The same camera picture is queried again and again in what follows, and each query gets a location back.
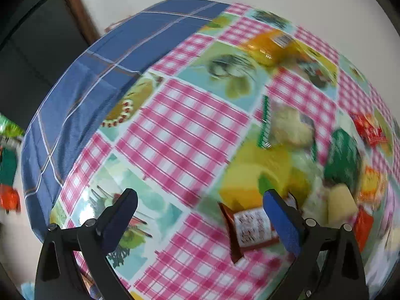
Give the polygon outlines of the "orange egg roll packet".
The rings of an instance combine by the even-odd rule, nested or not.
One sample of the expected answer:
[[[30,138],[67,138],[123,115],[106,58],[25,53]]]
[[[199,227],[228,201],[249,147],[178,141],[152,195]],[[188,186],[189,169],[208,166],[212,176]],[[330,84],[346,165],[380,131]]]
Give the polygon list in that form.
[[[361,170],[359,187],[356,193],[358,203],[370,205],[373,210],[380,207],[387,190],[388,175],[378,171],[369,165]]]

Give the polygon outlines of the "green snack bag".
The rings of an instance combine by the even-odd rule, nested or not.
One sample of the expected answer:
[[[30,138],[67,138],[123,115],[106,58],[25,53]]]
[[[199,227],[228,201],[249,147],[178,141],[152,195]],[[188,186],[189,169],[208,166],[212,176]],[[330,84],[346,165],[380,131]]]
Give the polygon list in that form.
[[[324,180],[331,186],[345,184],[350,193],[354,194],[359,183],[361,165],[356,139],[344,129],[336,129],[331,134],[331,144],[323,172]]]

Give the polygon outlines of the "small orange-red snack packet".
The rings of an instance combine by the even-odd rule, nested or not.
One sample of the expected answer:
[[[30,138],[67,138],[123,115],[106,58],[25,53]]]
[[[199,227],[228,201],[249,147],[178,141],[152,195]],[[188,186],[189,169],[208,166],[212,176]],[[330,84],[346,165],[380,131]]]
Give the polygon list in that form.
[[[366,246],[373,223],[373,216],[360,206],[352,229],[360,252],[362,252]]]

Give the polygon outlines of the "brown snack packet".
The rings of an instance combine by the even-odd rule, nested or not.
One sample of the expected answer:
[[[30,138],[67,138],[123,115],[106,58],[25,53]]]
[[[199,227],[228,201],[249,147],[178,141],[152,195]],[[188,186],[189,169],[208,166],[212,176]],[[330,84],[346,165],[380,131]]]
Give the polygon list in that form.
[[[228,232],[230,258],[234,264],[248,251],[279,242],[279,236],[262,207],[234,212],[221,202],[218,206]]]

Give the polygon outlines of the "red snack packet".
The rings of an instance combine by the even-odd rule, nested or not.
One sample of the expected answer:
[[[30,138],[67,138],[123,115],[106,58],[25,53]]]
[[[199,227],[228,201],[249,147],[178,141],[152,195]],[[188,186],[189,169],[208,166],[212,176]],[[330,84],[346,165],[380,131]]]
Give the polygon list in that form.
[[[378,144],[388,142],[382,127],[371,113],[349,113],[357,133],[361,139],[371,148],[375,148]]]

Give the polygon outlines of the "green-edged clear cookie packet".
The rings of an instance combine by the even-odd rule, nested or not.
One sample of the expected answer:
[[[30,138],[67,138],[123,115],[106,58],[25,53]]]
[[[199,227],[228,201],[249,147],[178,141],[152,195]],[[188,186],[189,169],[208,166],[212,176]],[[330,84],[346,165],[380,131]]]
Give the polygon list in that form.
[[[261,119],[262,126],[258,138],[260,148],[288,146],[292,150],[303,150],[316,163],[315,124],[310,117],[265,95]]]

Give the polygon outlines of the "blue plaid cloth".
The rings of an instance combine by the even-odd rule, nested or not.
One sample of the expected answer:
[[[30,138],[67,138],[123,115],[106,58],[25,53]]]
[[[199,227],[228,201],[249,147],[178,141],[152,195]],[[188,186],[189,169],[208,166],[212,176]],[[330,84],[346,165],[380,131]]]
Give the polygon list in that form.
[[[208,0],[156,3],[98,39],[60,76],[34,114],[20,155],[26,210],[39,240],[75,161],[108,112],[147,68],[226,8]]]

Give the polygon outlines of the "pink checkered fruit tablecloth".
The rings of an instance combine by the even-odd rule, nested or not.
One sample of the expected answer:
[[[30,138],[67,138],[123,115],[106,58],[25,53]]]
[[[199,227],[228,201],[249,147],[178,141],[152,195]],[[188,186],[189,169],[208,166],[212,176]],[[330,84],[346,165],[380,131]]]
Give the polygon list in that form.
[[[278,29],[300,54],[275,67],[242,50]],[[317,161],[285,145],[260,148],[263,97],[314,121]],[[369,147],[349,113],[371,113],[387,143]],[[324,180],[331,135],[356,139],[365,165],[386,172],[380,207],[357,202]],[[261,207],[275,188],[322,226],[373,216],[361,252],[370,297],[399,266],[399,126],[378,90],[336,49],[273,13],[236,3],[147,68],[101,122],[68,174],[50,221],[61,228],[98,218],[127,188],[138,208],[106,258],[138,299],[264,299],[292,256],[278,242],[231,260],[218,203],[234,212]]]

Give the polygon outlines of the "orange wrapped cake packet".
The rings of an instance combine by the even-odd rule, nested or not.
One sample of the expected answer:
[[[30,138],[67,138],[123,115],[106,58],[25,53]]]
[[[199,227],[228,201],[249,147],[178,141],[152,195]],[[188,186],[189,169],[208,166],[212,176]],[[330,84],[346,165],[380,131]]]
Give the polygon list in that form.
[[[241,48],[265,67],[276,67],[300,54],[300,46],[296,40],[278,29],[257,34],[243,43]]]

